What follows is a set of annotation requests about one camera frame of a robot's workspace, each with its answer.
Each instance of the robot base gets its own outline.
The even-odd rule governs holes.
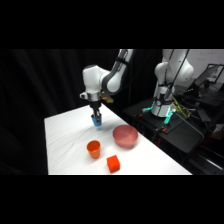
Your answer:
[[[170,103],[168,105],[163,105],[161,107],[161,109],[160,109],[160,106],[155,104],[151,111],[152,111],[152,114],[154,114],[155,116],[165,118],[167,116],[167,112],[168,112],[170,107],[172,107],[172,103]]]

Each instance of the orange block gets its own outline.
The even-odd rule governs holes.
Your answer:
[[[113,156],[107,159],[107,165],[111,173],[120,170],[120,162],[117,156]]]

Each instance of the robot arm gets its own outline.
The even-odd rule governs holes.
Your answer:
[[[86,86],[86,92],[80,97],[86,99],[93,108],[92,115],[95,126],[101,125],[101,90],[108,95],[116,95],[122,88],[128,65],[131,63],[135,49],[121,49],[116,62],[111,71],[104,70],[97,65],[85,67],[83,70],[83,79]]]
[[[194,68],[190,65],[187,58],[185,58],[187,49],[175,49],[173,54],[171,52],[172,49],[163,50],[163,56],[167,62],[160,63],[155,69],[158,83],[154,95],[156,103],[152,109],[152,113],[159,117],[167,117],[167,111],[172,106],[171,93],[174,94],[175,92],[174,84],[176,82],[186,82],[194,74]]]

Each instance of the dark curtain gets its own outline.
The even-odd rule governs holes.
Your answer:
[[[125,85],[149,54],[132,85],[109,105],[121,117],[124,108],[154,93],[162,50],[138,50]],[[0,164],[26,174],[48,174],[44,119],[87,105],[79,98],[85,91],[82,69],[97,64],[111,70],[117,55],[118,49],[1,50]]]

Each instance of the white table surface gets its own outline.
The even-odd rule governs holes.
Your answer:
[[[132,149],[116,145],[113,130],[126,124],[104,105],[103,124],[93,125],[89,106],[45,119],[49,175],[191,175],[172,158],[139,134]],[[94,160],[86,146],[101,143],[101,156]],[[121,169],[111,174],[107,158],[117,155]]]

